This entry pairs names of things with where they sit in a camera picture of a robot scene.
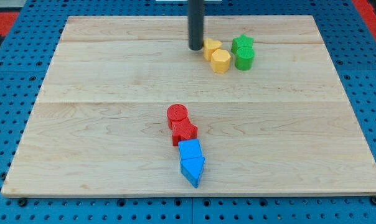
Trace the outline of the black cylindrical robot arm rod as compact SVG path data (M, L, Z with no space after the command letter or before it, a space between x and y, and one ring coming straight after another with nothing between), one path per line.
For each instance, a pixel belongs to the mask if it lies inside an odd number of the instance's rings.
M187 1L188 42L191 50L200 50L204 36L204 0Z

